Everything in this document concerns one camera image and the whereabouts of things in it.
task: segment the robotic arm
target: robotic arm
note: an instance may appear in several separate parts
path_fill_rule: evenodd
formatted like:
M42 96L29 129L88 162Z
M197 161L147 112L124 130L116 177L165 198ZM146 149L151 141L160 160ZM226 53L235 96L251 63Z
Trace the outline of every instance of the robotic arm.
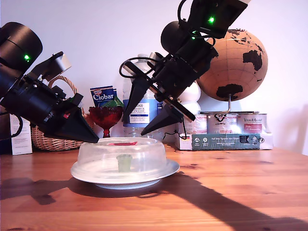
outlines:
M193 121L195 116L183 107L177 98L210 67L218 56L213 45L205 38L223 38L229 26L247 7L250 0L193 0L188 20L181 19L180 2L178 21L169 23L161 35L161 44L169 53L159 53L148 59L151 70L143 73L132 60L125 61L120 74L134 79L129 102L124 113L128 117L148 89L156 99L167 104L161 113L142 131L142 135L170 124L182 122L185 116ZM54 54L25 75L42 52L38 36L19 23L7 23L0 28L0 105L37 125L46 137L97 143L98 137L88 126L78 105L80 94L67 99L59 87L52 89L42 81L52 80L70 67L63 52ZM122 68L131 76L122 74ZM147 75L154 71L153 77Z
M178 21L169 23L161 35L161 44L169 54L166 57L155 53L150 58L131 58L120 67L123 77L134 79L124 119L127 119L148 89L155 93L159 102L167 103L141 135L182 122L183 117L189 121L195 120L195 116L177 98L209 70L211 60L218 56L214 48L215 38L226 35L229 26L246 9L250 0L193 0L188 20L180 16L185 1L180 2ZM208 43L206 38L212 38L214 43ZM135 59L148 59L151 70L143 73L131 62ZM131 76L122 74L122 68ZM151 71L154 71L152 78L147 76Z
M97 143L99 138L78 107L83 96L77 93L67 99L62 89L51 89L42 82L70 68L62 51L24 75L42 49L28 27L10 22L0 28L0 105L19 121L23 117L37 125L46 137Z

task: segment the white plate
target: white plate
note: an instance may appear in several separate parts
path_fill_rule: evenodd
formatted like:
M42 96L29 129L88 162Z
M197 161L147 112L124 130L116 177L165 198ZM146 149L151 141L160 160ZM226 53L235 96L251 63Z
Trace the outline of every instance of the white plate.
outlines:
M124 177L124 178L112 178L112 177L107 177L105 178L103 173L97 173L97 174L90 174L86 172L83 169L80 169L78 167L77 162L73 164L71 168L71 174L74 178L89 182L89 183L94 183L99 187L102 188L107 188L107 189L136 189L136 188L142 188L146 187L152 184L155 184L159 182L160 179L168 177L174 173L176 173L180 168L180 165L173 160L167 159L167 164L166 167L159 172L156 172L153 176L153 174L147 174L147 173L141 173L141 174L134 174L134 173L129 173L129 177Z

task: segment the red glass goblet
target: red glass goblet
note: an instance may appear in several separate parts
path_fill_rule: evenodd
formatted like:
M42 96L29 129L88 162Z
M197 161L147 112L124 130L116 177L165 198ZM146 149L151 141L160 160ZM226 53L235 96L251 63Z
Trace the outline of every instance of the red glass goblet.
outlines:
M104 137L110 137L110 128L116 125L122 117L123 107L90 107L92 120L104 129Z

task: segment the wicker basket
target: wicker basket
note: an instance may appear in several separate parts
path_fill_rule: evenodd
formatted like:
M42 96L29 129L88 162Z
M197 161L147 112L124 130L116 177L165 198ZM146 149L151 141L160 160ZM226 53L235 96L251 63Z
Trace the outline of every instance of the wicker basket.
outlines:
M74 84L64 76L58 76L53 80L51 80L48 84L48 87L52 87L53 83L58 79L65 81L71 87L74 94L77 93L77 89L74 86ZM92 129L94 129L94 122L92 121L90 115L86 114L83 108L81 109L81 111L82 111L82 116L85 118L86 122ZM35 147L48 151L62 151L62 150L74 149L80 147L80 145L83 143L81 141L69 141L69 140L44 137L43 132L41 132L37 126L31 129L31 138Z

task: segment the globe stand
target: globe stand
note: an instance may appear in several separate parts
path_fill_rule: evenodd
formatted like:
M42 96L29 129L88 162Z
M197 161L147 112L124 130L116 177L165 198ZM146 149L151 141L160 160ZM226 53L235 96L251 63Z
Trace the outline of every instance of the globe stand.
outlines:
M231 94L229 94L228 99L228 109L227 111L206 111L206 112L200 112L200 114L228 114L228 113L234 113L234 114L259 114L259 111L240 111L240 112L232 112L231 111Z

